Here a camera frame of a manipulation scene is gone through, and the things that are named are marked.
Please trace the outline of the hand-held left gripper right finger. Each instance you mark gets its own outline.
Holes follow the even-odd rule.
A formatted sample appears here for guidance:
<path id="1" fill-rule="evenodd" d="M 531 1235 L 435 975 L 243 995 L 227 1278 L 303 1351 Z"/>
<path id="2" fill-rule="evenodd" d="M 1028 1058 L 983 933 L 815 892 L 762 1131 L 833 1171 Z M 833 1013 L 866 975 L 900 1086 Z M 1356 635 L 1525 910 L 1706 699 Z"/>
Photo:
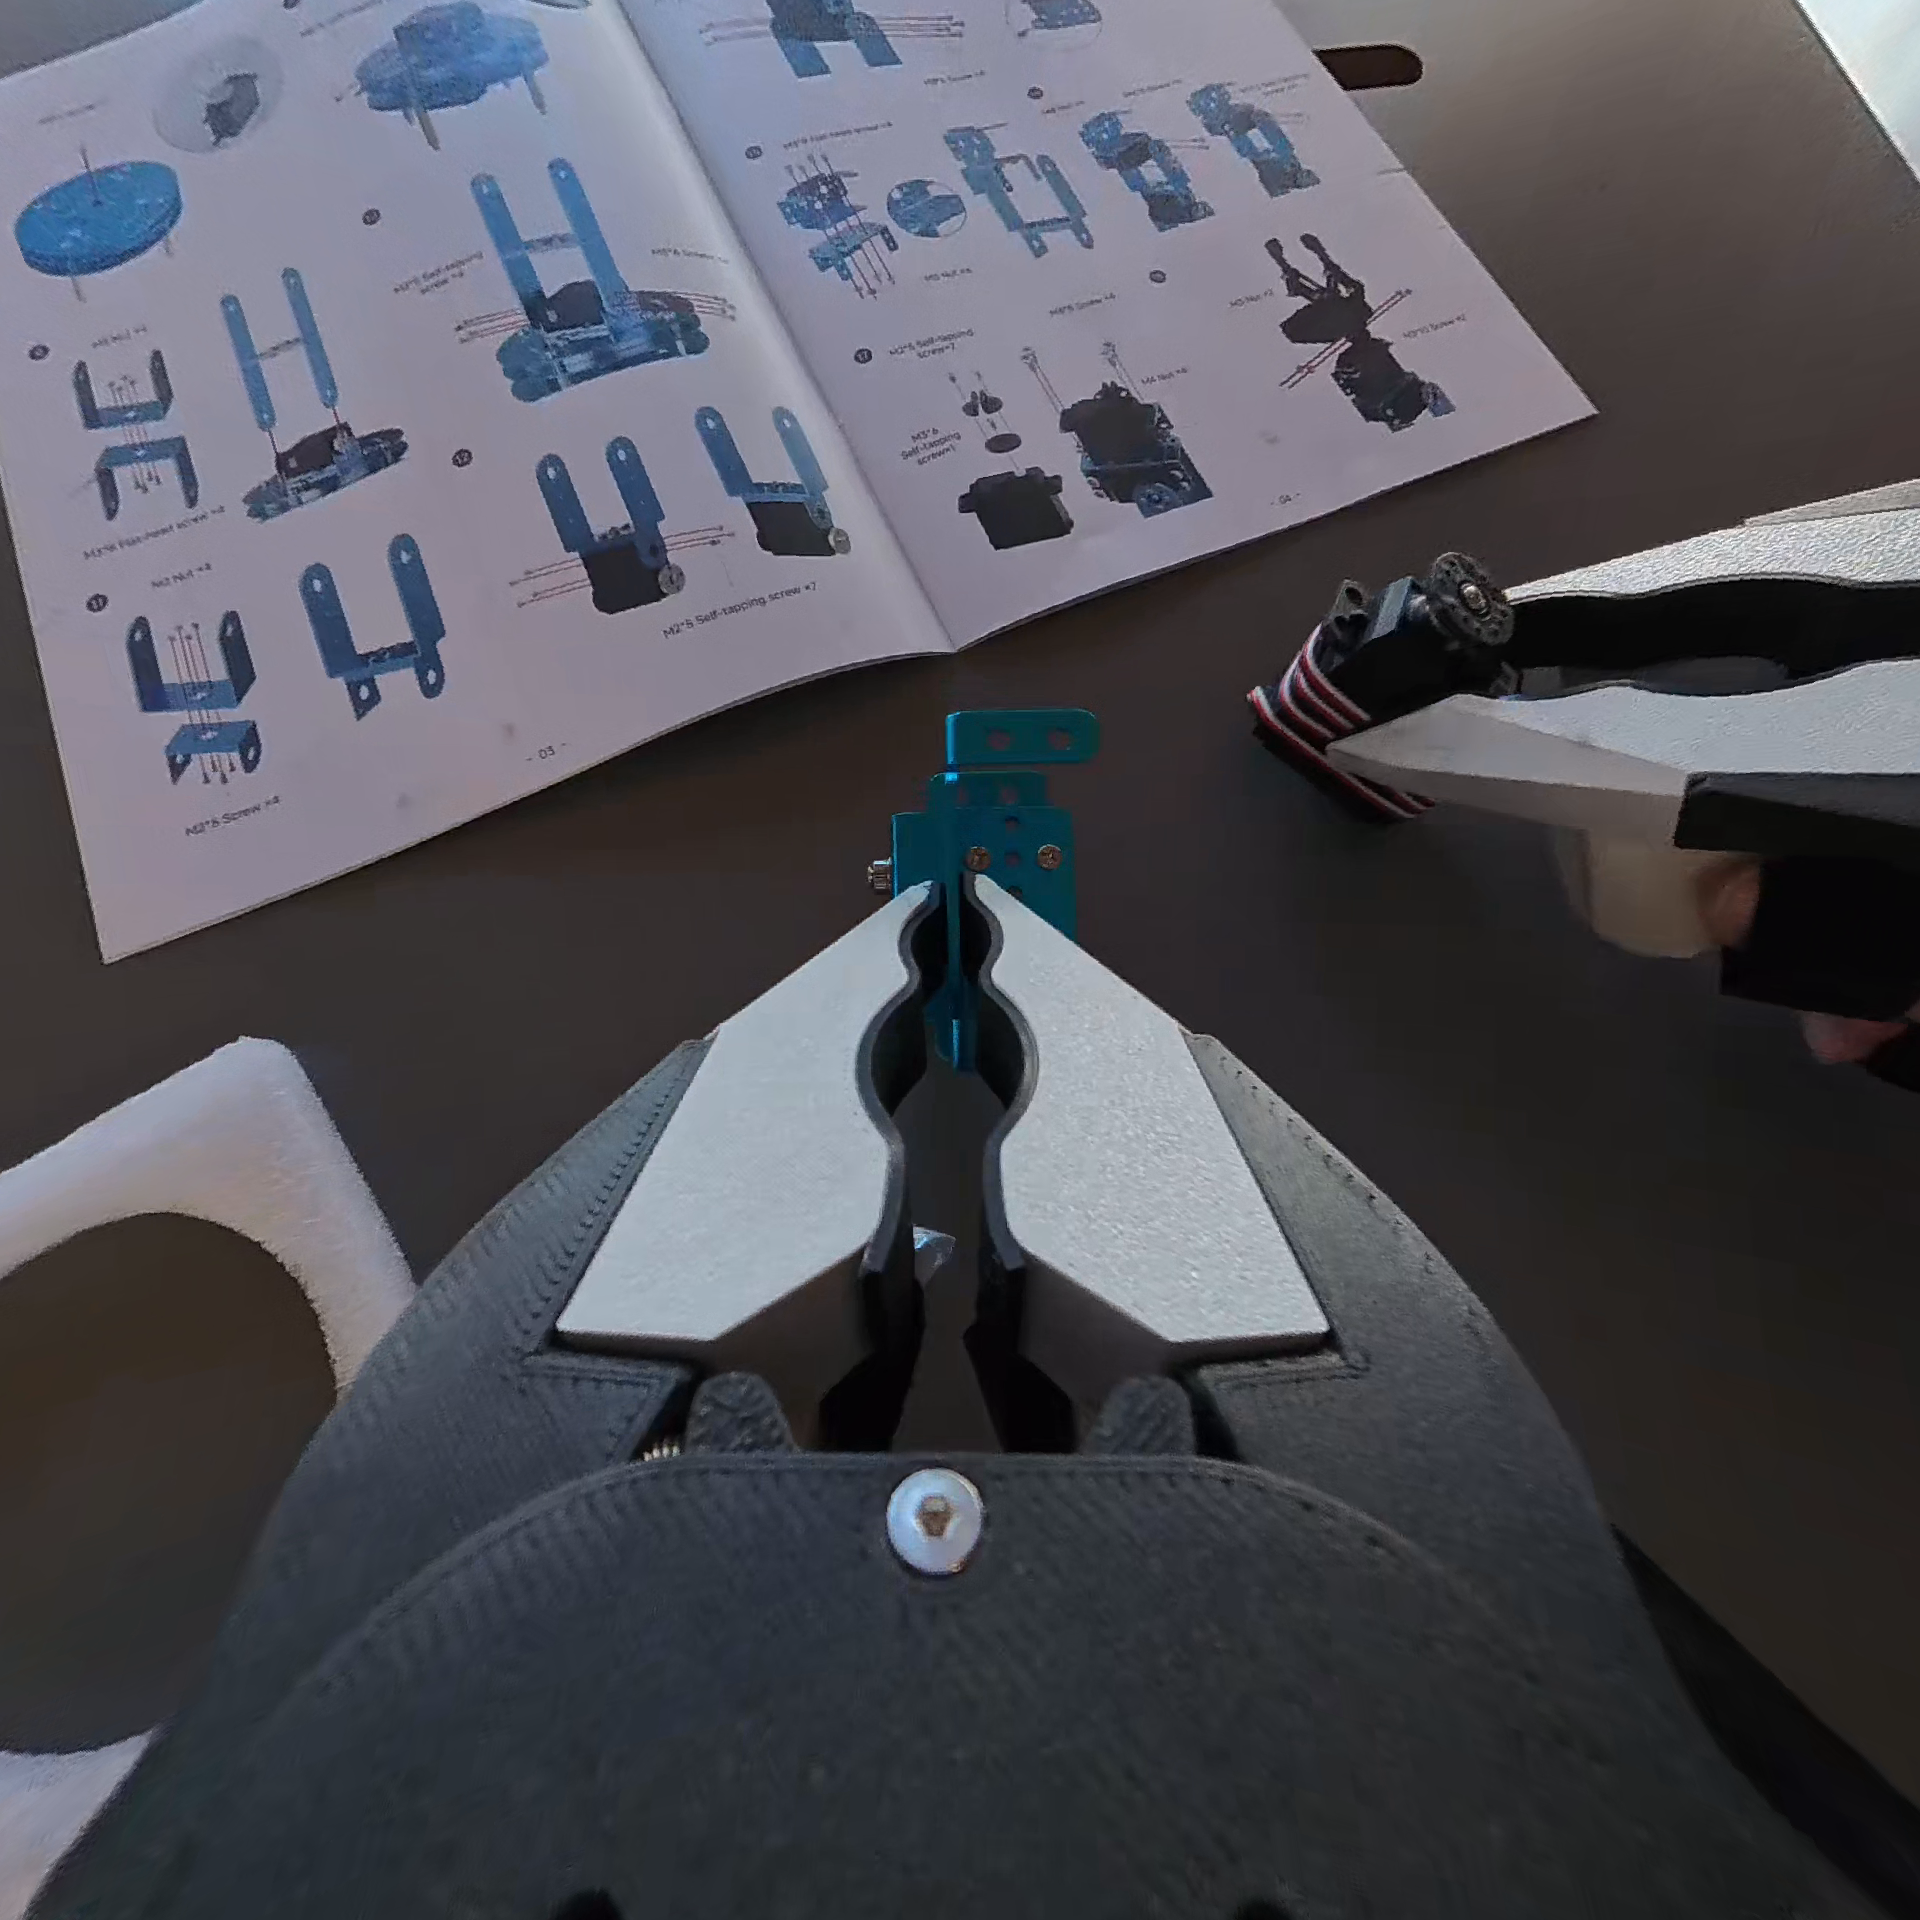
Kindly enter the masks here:
<path id="1" fill-rule="evenodd" d="M 1333 1339 L 1196 1036 L 1007 886 L 967 879 L 980 1171 L 967 1327 L 1002 1448 L 1073 1452 L 1132 1378 L 1297 1359 Z"/>

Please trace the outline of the blue metal bracket assembly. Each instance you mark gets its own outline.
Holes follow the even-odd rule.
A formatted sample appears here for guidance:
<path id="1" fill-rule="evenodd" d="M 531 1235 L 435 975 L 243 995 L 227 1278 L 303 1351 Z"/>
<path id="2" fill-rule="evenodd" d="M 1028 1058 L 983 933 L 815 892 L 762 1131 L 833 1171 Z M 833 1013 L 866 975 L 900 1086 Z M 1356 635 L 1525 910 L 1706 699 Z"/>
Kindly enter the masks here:
<path id="1" fill-rule="evenodd" d="M 945 719 L 945 766 L 921 806 L 898 812 L 891 845 L 866 869 L 877 895 L 932 882 L 941 901 L 940 975 L 927 989 L 932 1046 L 977 1072 L 983 940 L 969 930 L 967 882 L 991 879 L 1065 938 L 1076 934 L 1073 816 L 1050 799 L 1050 770 L 1098 755 L 1085 708 L 971 708 Z"/>

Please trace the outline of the white foam square with hole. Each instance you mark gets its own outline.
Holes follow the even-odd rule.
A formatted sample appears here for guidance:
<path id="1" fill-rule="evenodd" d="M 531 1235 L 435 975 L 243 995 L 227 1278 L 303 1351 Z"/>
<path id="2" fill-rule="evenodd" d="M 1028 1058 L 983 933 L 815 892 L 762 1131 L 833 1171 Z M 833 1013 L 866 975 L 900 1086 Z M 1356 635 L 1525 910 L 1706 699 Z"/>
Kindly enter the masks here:
<path id="1" fill-rule="evenodd" d="M 202 1679 L 415 1287 L 298 1056 L 235 1039 L 5 1171 L 5 1912 Z"/>

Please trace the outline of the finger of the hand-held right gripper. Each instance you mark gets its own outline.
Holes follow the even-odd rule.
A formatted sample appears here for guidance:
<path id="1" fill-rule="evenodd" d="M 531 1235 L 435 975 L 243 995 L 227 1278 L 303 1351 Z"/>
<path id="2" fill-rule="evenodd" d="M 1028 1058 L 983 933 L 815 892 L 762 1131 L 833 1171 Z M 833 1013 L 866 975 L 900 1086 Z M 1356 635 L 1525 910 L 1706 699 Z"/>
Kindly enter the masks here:
<path id="1" fill-rule="evenodd" d="M 1735 694 L 1455 694 L 1339 740 L 1331 756 L 1411 796 L 1666 844 L 1690 780 L 1703 774 L 1915 774 L 1917 810 L 1915 698 L 1915 661 Z"/>
<path id="2" fill-rule="evenodd" d="M 1507 596 L 1517 669 L 1845 669 L 1915 659 L 1917 484 L 1819 498 Z"/>

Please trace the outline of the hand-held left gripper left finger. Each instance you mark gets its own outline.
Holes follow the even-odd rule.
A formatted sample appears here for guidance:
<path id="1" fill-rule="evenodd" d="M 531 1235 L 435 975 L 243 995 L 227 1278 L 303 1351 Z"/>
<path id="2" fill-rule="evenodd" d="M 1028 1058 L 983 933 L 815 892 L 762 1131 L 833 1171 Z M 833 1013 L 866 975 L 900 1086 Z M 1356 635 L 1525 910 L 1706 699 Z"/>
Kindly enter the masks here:
<path id="1" fill-rule="evenodd" d="M 561 1343 L 753 1374 L 815 1448 L 891 1438 L 923 1330 L 895 1111 L 938 924 L 938 885 L 913 885 L 713 1029 Z"/>

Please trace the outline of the black servo with striped cable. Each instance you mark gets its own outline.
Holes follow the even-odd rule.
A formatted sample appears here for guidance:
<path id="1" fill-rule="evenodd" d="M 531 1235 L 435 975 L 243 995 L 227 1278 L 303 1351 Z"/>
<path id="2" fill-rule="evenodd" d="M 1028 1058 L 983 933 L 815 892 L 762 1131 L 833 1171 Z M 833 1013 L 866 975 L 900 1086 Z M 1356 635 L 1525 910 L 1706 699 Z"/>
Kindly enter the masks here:
<path id="1" fill-rule="evenodd" d="M 1345 582 L 1283 672 L 1245 692 L 1254 738 L 1353 819 L 1413 822 L 1428 797 L 1350 774 L 1331 750 L 1458 692 L 1513 692 L 1516 623 L 1497 578 L 1455 550 L 1378 591 Z"/>

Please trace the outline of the dark desk with wooden edge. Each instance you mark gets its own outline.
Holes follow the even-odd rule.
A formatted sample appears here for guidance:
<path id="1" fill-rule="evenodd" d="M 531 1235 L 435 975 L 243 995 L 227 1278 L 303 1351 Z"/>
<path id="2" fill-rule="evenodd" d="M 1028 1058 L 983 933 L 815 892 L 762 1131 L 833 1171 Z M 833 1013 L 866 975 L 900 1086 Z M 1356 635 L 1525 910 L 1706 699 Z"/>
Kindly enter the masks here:
<path id="1" fill-rule="evenodd" d="M 1659 1138 L 1685 1101 L 1597 1131 L 1626 1039 L 1569 978 L 1534 1016 L 1549 970 L 1450 974 L 1438 876 L 1393 866 L 1444 813 L 1363 822 L 1254 738 L 1245 692 L 1337 599 L 1317 550 L 1305 587 L 1214 565 L 1271 538 L 111 962 L 39 663 L 62 796 L 6 796 L 5 855 L 76 855 L 6 876 L 6 1118 L 34 1157 L 278 1042 L 415 1291 L 31 1915 L 1877 1915 L 1717 1749 L 1478 1294 L 1253 1062 L 1307 1052 L 1390 1112 L 1444 1087 L 1443 1171 L 1502 1243 L 1530 1190 L 1458 1126 L 1502 1048 L 1527 1143 L 1582 1147 L 1575 1258 L 1642 1228 L 1638 1152 L 1658 1187 L 1708 1157 Z M 1196 1036 L 1331 1343 L 1002 1448 L 967 1351 L 1002 1103 L 925 1020 L 883 1446 L 802 1444 L 753 1374 L 561 1343 L 713 1029 L 908 890 L 866 869 L 946 715 L 1051 706 L 1100 726 L 1047 773 L 1073 942 Z M 923 1014 L 941 933 L 940 901 Z"/>

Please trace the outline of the open instruction booklet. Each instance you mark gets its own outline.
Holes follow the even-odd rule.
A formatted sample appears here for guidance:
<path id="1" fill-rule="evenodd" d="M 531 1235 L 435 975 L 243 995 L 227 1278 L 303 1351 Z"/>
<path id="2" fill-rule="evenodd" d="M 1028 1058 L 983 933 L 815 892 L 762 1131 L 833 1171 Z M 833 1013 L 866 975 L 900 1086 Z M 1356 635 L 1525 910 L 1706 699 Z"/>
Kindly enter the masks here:
<path id="1" fill-rule="evenodd" d="M 109 962 L 1594 416 L 1278 5 L 193 5 L 2 118 Z"/>

